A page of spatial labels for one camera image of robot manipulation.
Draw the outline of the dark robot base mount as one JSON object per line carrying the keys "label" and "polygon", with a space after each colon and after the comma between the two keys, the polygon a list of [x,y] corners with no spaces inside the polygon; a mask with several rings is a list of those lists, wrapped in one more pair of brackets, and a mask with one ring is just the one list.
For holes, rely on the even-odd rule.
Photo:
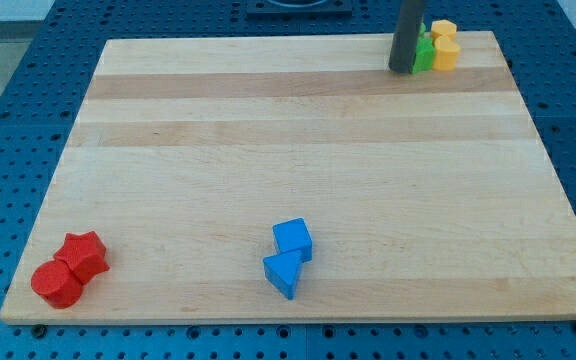
{"label": "dark robot base mount", "polygon": [[348,15],[353,10],[352,0],[248,0],[246,15],[262,16],[307,16]]}

